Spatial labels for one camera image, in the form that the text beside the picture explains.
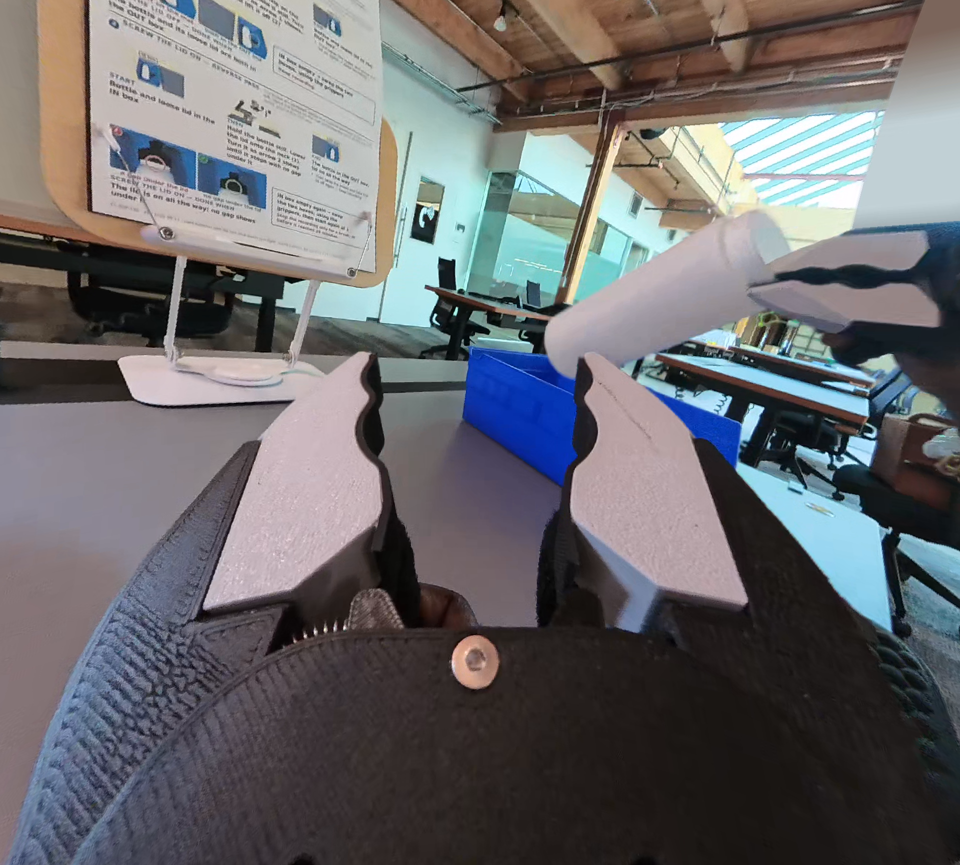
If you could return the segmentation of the person's left hand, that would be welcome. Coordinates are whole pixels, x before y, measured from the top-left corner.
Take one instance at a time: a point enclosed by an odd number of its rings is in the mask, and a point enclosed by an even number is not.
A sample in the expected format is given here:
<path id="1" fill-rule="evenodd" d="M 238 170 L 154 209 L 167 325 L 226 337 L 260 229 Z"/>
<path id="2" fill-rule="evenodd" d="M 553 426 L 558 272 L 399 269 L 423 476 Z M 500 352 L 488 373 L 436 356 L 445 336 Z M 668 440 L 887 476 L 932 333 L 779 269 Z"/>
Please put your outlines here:
<path id="1" fill-rule="evenodd" d="M 464 632 L 474 630 L 478 622 L 463 595 L 444 586 L 420 583 L 419 626 Z"/>

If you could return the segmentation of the brown leather bag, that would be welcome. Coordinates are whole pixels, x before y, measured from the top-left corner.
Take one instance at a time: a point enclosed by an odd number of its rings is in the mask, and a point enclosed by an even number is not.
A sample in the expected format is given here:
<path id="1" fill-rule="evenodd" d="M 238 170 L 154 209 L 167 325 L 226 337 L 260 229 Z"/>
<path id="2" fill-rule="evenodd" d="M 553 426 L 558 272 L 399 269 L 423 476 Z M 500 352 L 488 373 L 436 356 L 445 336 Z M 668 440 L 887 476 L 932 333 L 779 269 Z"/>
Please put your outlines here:
<path id="1" fill-rule="evenodd" d="M 950 511 L 958 478 L 946 475 L 937 462 L 951 453 L 931 457 L 924 448 L 952 427 L 947 418 L 930 413 L 885 415 L 869 465 L 871 475 L 900 495 L 938 512 Z"/>

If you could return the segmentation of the instruction sheet on stand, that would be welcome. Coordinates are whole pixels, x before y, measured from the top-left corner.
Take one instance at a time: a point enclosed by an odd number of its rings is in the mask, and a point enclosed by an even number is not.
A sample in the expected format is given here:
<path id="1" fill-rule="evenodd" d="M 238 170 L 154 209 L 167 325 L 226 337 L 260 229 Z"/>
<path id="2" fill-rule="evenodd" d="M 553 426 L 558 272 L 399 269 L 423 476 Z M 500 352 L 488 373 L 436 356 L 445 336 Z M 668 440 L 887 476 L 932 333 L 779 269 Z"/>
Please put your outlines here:
<path id="1" fill-rule="evenodd" d="M 37 0 L 40 153 L 94 239 L 367 288 L 398 146 L 379 0 Z"/>

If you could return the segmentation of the white plastic bottle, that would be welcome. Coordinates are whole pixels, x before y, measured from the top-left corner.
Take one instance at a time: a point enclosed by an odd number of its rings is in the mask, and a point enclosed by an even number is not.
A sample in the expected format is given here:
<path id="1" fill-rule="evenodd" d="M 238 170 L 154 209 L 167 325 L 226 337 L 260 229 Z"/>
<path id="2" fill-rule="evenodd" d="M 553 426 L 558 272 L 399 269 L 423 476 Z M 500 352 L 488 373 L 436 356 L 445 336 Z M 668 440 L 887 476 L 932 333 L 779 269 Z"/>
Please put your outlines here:
<path id="1" fill-rule="evenodd" d="M 761 211 L 718 219 L 549 320 L 546 355 L 574 378 L 587 354 L 616 367 L 756 313 L 786 236 Z"/>

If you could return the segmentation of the white board stand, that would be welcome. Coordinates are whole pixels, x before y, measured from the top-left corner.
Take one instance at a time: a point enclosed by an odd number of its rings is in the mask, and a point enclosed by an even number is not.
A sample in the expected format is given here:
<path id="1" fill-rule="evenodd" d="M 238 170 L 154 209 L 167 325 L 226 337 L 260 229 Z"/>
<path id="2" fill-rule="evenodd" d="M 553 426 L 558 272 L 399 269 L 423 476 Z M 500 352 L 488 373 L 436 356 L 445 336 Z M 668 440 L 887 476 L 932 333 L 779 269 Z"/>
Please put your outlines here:
<path id="1" fill-rule="evenodd" d="M 184 255 L 178 255 L 174 259 L 172 295 L 163 337 L 164 355 L 169 368 L 180 374 L 243 388 L 274 386 L 281 384 L 284 377 L 293 375 L 297 371 L 314 301 L 321 283 L 308 282 L 303 311 L 299 315 L 294 336 L 282 360 L 224 359 L 217 364 L 213 360 L 183 357 L 177 346 L 177 324 L 184 290 L 186 263 L 187 258 Z"/>

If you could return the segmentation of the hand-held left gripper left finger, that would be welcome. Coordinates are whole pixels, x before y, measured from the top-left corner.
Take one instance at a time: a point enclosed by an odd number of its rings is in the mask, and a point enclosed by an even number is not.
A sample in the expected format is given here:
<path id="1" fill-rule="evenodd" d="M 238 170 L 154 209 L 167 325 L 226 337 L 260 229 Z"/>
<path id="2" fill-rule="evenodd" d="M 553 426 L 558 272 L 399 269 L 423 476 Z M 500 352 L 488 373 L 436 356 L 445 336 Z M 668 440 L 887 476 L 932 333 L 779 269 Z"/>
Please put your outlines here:
<path id="1" fill-rule="evenodd" d="M 393 494 L 380 459 L 376 355 L 359 352 L 295 399 L 259 439 L 202 602 L 210 615 L 288 604 L 347 617 L 382 579 Z"/>

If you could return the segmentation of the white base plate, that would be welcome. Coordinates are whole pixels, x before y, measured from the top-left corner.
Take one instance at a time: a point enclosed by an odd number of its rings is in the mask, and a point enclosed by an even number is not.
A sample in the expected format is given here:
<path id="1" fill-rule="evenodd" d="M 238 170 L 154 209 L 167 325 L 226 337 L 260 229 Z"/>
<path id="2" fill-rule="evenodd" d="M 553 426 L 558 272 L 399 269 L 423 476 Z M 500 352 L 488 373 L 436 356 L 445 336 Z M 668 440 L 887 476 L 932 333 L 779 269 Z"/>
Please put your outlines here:
<path id="1" fill-rule="evenodd" d="M 282 358 L 127 355 L 118 366 L 136 402 L 162 408 L 291 403 L 325 377 Z"/>

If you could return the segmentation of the wooden office table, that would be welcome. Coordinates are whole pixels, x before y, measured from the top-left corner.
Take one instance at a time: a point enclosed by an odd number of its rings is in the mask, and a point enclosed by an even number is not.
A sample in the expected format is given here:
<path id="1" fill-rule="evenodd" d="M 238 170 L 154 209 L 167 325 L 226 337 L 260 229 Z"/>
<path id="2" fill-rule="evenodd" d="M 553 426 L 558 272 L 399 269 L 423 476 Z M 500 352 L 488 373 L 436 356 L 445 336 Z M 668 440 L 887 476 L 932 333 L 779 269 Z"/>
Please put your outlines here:
<path id="1" fill-rule="evenodd" d="M 779 413 L 812 414 L 852 427 L 857 434 L 867 424 L 870 409 L 865 397 L 825 386 L 791 379 L 774 372 L 745 366 L 720 358 L 684 357 L 657 353 L 654 359 L 676 371 L 698 387 L 729 398 L 726 417 L 742 424 L 750 406 L 762 409 L 760 419 L 743 449 L 743 464 L 754 467 L 762 461 L 774 432 Z"/>
<path id="2" fill-rule="evenodd" d="M 4 265 L 62 273 L 70 305 L 93 336 L 136 335 L 159 347 L 174 281 L 173 256 L 95 242 L 76 226 L 1 217 Z M 224 332 L 238 297 L 260 300 L 254 350 L 273 349 L 277 302 L 286 278 L 270 272 L 189 260 L 181 289 L 177 333 L 210 339 Z"/>
<path id="3" fill-rule="evenodd" d="M 537 314 L 532 314 L 526 311 L 525 306 L 521 305 L 518 301 L 514 301 L 511 298 L 500 299 L 500 298 L 493 298 L 493 297 L 483 296 L 483 295 L 472 295 L 465 292 L 462 292 L 462 294 L 460 295 L 460 294 L 456 294 L 456 293 L 452 293 L 452 292 L 440 289 L 438 286 L 429 285 L 429 284 L 425 285 L 424 288 L 426 291 L 436 294 L 437 298 L 438 296 L 441 296 L 445 299 L 449 299 L 453 301 L 454 303 L 457 303 L 461 306 L 466 307 L 466 309 L 472 310 L 471 319 L 474 322 L 475 322 L 474 314 L 483 314 L 486 316 L 487 319 L 490 319 L 493 322 L 493 325 L 497 328 L 503 327 L 507 329 L 517 330 L 518 325 L 522 319 L 525 319 L 527 317 L 531 319 L 541 318 L 541 316 Z M 546 326 L 552 320 L 552 318 L 553 316 L 547 319 Z M 450 351 L 453 353 L 452 360 L 446 359 L 444 357 L 442 358 L 447 361 L 458 361 L 457 346 L 454 345 L 453 348 L 450 349 Z"/>

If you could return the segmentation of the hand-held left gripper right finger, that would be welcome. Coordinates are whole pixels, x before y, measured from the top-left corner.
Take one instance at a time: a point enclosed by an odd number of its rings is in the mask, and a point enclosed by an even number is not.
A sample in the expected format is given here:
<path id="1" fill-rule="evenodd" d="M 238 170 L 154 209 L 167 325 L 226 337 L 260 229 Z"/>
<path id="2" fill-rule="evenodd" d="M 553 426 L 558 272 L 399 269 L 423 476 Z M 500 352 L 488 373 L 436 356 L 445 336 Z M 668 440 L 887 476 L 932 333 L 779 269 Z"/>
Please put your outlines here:
<path id="1" fill-rule="evenodd" d="M 574 461 L 560 500 L 560 601 L 583 596 L 608 629 L 641 633 L 668 602 L 748 604 L 688 427 L 609 360 L 578 362 Z"/>

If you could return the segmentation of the wooden support column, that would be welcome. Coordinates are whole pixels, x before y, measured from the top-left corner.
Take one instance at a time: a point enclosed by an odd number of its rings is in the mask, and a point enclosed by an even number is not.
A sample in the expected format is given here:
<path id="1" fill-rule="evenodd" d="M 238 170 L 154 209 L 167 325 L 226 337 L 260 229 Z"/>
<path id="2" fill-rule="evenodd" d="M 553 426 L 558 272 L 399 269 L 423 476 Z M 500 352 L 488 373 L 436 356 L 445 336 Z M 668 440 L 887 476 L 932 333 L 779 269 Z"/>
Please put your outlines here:
<path id="1" fill-rule="evenodd" d="M 560 304 L 572 306 L 574 303 L 594 238 L 599 209 L 606 195 L 624 135 L 623 111 L 608 112 L 601 124 L 578 215 L 563 261 L 556 298 Z"/>

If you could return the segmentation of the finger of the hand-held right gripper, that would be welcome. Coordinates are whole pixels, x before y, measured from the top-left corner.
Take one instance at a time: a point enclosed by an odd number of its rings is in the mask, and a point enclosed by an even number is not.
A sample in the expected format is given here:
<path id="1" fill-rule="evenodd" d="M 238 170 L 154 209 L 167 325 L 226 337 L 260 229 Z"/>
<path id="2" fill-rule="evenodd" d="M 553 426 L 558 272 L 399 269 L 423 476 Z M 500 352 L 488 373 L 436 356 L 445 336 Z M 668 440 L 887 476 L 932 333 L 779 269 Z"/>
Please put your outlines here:
<path id="1" fill-rule="evenodd" d="M 923 229 L 848 231 L 799 248 L 770 266 L 772 281 L 904 283 L 930 250 Z"/>
<path id="2" fill-rule="evenodd" d="M 756 304 L 820 331 L 843 331 L 855 323 L 932 330 L 943 314 L 925 280 L 887 277 L 870 287 L 838 278 L 814 284 L 799 278 L 763 278 L 746 284 Z"/>

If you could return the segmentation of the black wall sign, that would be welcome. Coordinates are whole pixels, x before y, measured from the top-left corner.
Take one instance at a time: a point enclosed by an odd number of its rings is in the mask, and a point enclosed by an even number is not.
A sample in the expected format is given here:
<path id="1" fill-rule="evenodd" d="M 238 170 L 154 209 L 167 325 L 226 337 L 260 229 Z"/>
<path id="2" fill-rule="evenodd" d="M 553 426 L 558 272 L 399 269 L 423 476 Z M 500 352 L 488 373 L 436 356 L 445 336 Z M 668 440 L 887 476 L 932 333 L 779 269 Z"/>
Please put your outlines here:
<path id="1" fill-rule="evenodd" d="M 436 241 L 446 188 L 432 178 L 422 176 L 417 184 L 409 236 L 414 241 L 433 245 Z"/>

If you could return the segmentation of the blue plastic bin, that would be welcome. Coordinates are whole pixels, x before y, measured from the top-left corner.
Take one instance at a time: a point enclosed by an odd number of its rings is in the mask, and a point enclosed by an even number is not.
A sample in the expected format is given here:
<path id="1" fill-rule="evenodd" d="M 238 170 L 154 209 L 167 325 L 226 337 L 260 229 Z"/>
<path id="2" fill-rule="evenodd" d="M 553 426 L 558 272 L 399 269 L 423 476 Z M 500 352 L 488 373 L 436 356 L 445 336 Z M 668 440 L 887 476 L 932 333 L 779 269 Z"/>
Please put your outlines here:
<path id="1" fill-rule="evenodd" d="M 608 497 L 653 498 L 681 490 L 710 447 L 732 473 L 739 471 L 741 426 L 678 400 L 626 372 L 610 371 L 603 391 L 612 421 L 598 426 L 596 456 L 583 467 L 582 485 Z M 545 356 L 474 349 L 466 377 L 463 419 L 549 478 L 561 480 L 574 461 L 578 414 L 574 383 Z"/>

